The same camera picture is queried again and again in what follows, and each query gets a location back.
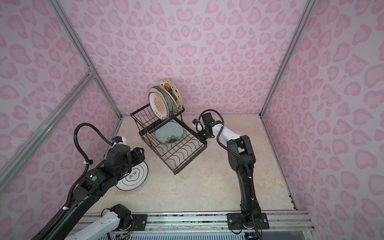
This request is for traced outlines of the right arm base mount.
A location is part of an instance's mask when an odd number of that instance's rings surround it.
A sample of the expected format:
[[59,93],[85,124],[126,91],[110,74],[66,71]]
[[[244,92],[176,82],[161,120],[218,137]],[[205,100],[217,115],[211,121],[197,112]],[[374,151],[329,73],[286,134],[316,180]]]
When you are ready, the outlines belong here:
[[[254,225],[252,224],[252,220],[249,221],[244,220],[240,213],[228,213],[227,223],[229,230],[253,230]],[[261,216],[254,219],[255,226],[258,230],[268,230],[270,228],[269,220],[267,218],[266,213],[261,213]]]

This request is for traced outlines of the cream star cartoon plate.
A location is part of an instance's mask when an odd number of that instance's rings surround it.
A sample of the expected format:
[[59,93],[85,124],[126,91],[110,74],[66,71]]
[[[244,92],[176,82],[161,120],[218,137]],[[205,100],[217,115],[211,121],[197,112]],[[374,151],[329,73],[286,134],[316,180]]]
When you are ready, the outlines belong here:
[[182,101],[181,94],[179,93],[176,86],[167,79],[161,79],[159,82],[159,85],[165,88],[167,91],[169,91],[172,94],[172,96],[174,97],[177,103],[179,111],[181,111],[183,109],[183,101]]

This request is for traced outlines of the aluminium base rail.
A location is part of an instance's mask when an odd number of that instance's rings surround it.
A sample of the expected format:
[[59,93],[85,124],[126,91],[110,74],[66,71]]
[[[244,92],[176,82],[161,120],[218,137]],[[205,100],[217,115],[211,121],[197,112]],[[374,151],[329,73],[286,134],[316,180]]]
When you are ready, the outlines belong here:
[[148,215],[144,231],[116,231],[114,213],[88,213],[76,224],[67,240],[317,240],[314,224],[306,211],[266,211],[270,228],[229,230],[228,213],[163,212]]

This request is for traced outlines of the aluminium frame post left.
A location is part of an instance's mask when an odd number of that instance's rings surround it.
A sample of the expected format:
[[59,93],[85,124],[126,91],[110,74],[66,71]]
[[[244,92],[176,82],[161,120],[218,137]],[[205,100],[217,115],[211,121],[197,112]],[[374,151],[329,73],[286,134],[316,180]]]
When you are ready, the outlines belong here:
[[72,44],[74,45],[75,49],[77,50],[78,54],[80,55],[81,59],[89,69],[89,72],[94,76],[94,79],[96,80],[96,83],[98,84],[101,92],[103,93],[104,97],[106,98],[108,104],[113,109],[115,115],[118,117],[119,120],[123,118],[122,113],[117,107],[117,104],[113,100],[110,92],[108,91],[106,85],[102,81],[98,71],[96,70],[95,65],[93,64],[88,52],[86,51],[86,48],[79,38],[78,34],[76,33],[73,25],[71,24],[71,21],[69,17],[67,16],[66,12],[63,9],[63,6],[61,5],[60,1],[53,1],[48,0],[47,3],[50,5],[51,9],[53,10],[54,14],[58,18],[58,21],[64,28],[65,32],[67,33],[69,39],[71,40]]

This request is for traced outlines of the light green flower plate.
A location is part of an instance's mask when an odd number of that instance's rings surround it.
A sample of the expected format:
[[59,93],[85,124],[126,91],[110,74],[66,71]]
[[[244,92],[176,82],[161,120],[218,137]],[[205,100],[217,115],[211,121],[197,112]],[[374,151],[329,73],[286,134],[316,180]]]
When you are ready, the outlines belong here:
[[171,144],[179,141],[184,134],[181,125],[169,122],[156,131],[156,139],[163,144]]

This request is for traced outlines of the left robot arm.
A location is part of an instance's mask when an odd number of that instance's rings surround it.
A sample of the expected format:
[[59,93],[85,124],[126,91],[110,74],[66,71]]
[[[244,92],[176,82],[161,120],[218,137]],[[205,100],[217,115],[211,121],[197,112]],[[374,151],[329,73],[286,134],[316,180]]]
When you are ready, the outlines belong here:
[[107,152],[106,159],[87,171],[73,190],[69,202],[40,230],[33,240],[63,240],[76,226],[83,215],[117,185],[132,168],[145,160],[143,148],[130,148],[117,144]]

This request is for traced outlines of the aluminium frame diagonal beam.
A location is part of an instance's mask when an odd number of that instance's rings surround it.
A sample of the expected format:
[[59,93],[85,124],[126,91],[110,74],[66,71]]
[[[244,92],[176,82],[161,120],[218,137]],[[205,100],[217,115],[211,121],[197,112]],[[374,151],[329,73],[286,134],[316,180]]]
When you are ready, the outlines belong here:
[[72,89],[70,94],[63,99],[58,107],[39,126],[34,134],[32,134],[31,138],[29,138],[29,140],[26,141],[20,150],[11,158],[11,162],[7,164],[1,172],[1,193],[5,191],[12,180],[25,166],[31,155],[41,146],[42,142],[68,112],[69,108],[84,92],[89,83],[94,79],[94,73],[94,71],[89,71],[83,77],[81,82]]

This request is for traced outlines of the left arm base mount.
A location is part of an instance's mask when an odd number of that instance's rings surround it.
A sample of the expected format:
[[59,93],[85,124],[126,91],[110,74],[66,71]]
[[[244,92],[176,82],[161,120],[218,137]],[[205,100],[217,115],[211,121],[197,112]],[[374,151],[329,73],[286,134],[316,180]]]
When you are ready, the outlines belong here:
[[119,217],[119,225],[116,231],[144,231],[147,225],[148,215],[133,214]]

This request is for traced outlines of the white plate dark blue rim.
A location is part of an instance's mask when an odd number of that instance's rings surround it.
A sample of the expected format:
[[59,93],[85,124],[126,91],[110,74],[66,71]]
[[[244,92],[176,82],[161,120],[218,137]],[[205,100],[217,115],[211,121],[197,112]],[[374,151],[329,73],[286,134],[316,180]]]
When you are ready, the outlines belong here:
[[176,102],[173,99],[172,95],[170,93],[168,93],[161,86],[154,86],[154,87],[152,87],[152,90],[163,96],[163,99],[164,99],[164,102],[166,105],[166,109],[167,109],[167,113],[168,113],[168,117],[173,116],[177,112],[178,108],[177,108]]

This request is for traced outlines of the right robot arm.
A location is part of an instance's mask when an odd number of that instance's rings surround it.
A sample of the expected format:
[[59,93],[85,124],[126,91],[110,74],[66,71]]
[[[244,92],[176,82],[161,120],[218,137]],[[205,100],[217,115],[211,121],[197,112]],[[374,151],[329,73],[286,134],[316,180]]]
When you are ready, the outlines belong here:
[[238,135],[225,126],[224,118],[213,109],[203,111],[193,120],[198,136],[204,140],[215,138],[218,145],[228,153],[232,170],[236,173],[241,193],[241,229],[253,229],[261,235],[270,228],[267,215],[262,212],[254,186],[256,156],[251,140]]

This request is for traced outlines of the black wire dish rack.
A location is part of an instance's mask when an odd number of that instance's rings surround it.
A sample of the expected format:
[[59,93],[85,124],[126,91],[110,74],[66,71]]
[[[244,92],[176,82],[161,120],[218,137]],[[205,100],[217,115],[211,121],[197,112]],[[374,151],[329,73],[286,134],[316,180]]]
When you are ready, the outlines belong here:
[[[131,113],[136,122],[141,139],[155,152],[155,154],[176,175],[201,154],[208,146],[197,132],[187,126],[183,121],[185,109],[173,116],[161,120],[153,113],[150,104],[147,104]],[[182,129],[181,135],[169,135],[163,141],[156,137],[156,133],[164,129],[168,123],[173,123]]]

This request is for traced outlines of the white plate brown rim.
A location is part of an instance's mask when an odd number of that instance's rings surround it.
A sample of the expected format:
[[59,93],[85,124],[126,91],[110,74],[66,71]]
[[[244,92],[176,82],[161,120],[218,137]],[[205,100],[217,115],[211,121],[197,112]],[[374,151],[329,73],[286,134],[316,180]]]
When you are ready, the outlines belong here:
[[153,113],[165,120],[174,115],[174,105],[170,95],[160,86],[154,86],[149,93],[150,107]]

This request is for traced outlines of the aluminium frame post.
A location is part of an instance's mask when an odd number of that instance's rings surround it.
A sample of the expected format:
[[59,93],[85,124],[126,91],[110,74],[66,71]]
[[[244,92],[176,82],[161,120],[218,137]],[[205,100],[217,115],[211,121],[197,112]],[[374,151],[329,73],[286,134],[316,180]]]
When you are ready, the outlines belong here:
[[58,18],[58,21],[64,28],[65,32],[67,33],[69,39],[71,40],[72,44],[74,45],[75,49],[77,50],[78,54],[80,55],[81,59],[89,69],[89,72],[94,76],[94,79],[96,80],[96,83],[98,84],[101,92],[103,93],[104,97],[106,98],[108,104],[113,109],[115,115],[118,117],[119,120],[123,118],[122,113],[117,107],[117,104],[113,100],[110,92],[108,91],[106,85],[102,81],[98,71],[96,70],[95,65],[93,64],[88,52],[86,51],[86,48],[79,38],[78,34],[76,33],[73,25],[71,24],[71,21],[69,17],[67,16],[66,12],[63,9],[63,6],[61,5],[60,1],[53,1],[48,0],[47,3],[50,5],[51,9],[53,10],[54,14]]
[[272,101],[272,97],[279,85],[279,82],[281,81],[283,77],[283,73],[285,72],[287,66],[289,65],[289,62],[291,60],[292,55],[294,54],[295,48],[297,47],[306,26],[308,25],[310,18],[312,17],[313,12],[317,8],[318,1],[316,0],[310,0],[306,2],[306,5],[304,7],[303,13],[301,14],[301,17],[299,18],[298,25],[293,32],[292,38],[289,41],[288,47],[285,51],[284,57],[282,59],[282,62],[278,68],[277,74],[275,75],[275,78],[273,80],[273,83],[271,85],[271,88],[267,94],[266,101],[261,109],[261,112],[259,114],[259,117],[262,119],[268,110],[268,107]]

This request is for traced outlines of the aluminium frame post right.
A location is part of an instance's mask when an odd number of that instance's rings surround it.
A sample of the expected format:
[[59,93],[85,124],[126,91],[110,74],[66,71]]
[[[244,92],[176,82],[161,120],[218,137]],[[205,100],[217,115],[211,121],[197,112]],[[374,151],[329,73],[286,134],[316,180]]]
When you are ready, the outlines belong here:
[[281,81],[283,77],[283,73],[285,72],[287,66],[289,65],[289,62],[291,60],[292,55],[294,54],[295,48],[297,47],[306,26],[308,25],[310,18],[312,17],[313,12],[317,8],[318,1],[316,0],[310,0],[306,2],[306,5],[304,7],[303,13],[301,14],[301,17],[299,18],[298,25],[293,32],[292,38],[289,41],[288,47],[285,51],[284,57],[282,59],[282,62],[278,68],[277,74],[275,75],[275,78],[273,80],[273,83],[271,85],[271,88],[267,94],[266,101],[261,109],[261,112],[259,114],[259,117],[262,119],[268,110],[268,107],[272,101],[272,97],[279,85],[279,82]]

